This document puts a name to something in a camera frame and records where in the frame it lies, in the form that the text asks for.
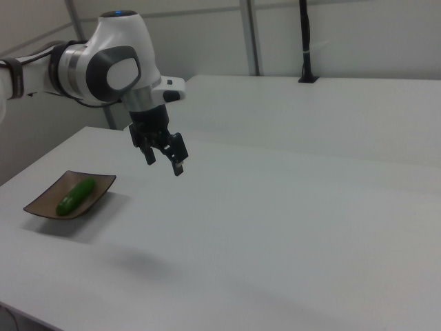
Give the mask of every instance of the table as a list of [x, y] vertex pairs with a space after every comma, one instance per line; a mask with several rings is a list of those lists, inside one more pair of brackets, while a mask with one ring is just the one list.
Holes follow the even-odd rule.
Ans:
[[[165, 157], [148, 167], [128, 132], [62, 143], [0, 187], [0, 302], [60, 330], [437, 330], [441, 85], [319, 81], [326, 97], [295, 79], [190, 80], [169, 106], [180, 177]], [[390, 102], [350, 113], [378, 91]], [[75, 221], [26, 214], [66, 170], [117, 179]]]

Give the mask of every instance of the wall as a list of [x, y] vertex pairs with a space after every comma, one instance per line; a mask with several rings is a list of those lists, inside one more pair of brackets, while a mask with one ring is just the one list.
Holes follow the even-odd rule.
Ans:
[[[308, 0], [322, 77], [441, 79], [439, 0]], [[299, 76], [298, 0], [256, 0], [263, 73]]]
[[[77, 39], [64, 1], [3, 0], [1, 57], [30, 54], [53, 40]], [[7, 102], [0, 124], [0, 185], [84, 126], [106, 128], [103, 111], [38, 93]]]

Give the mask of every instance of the brown tray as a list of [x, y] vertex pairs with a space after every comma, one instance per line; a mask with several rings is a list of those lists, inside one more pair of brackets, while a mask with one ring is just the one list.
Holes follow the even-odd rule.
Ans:
[[[57, 215], [55, 210], [62, 198], [65, 197], [72, 188], [88, 177], [95, 179], [95, 186], [92, 193], [70, 214], [65, 216]], [[23, 209], [30, 214], [48, 219], [74, 219], [86, 213], [107, 190], [109, 190], [115, 178], [116, 176], [114, 175], [66, 171], [50, 188]]]

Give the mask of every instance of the cucumber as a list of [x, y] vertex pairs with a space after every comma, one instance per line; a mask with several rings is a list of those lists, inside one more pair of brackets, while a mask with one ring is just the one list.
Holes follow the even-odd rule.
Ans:
[[71, 213], [92, 193], [94, 186], [95, 180], [92, 177], [88, 177], [72, 188], [58, 204], [56, 209], [57, 215], [65, 216]]

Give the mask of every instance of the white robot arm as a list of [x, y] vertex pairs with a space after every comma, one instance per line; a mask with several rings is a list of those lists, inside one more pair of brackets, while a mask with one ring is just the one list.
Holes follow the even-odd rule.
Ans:
[[0, 120], [6, 99], [36, 92], [92, 107], [122, 102], [133, 120], [133, 143], [147, 163], [155, 162], [152, 148], [157, 148], [172, 162], [176, 176], [183, 172], [188, 153], [181, 134], [167, 129], [165, 104], [185, 98], [185, 82], [161, 76], [144, 20], [136, 12], [101, 15], [87, 42], [54, 42], [30, 56], [0, 60]]

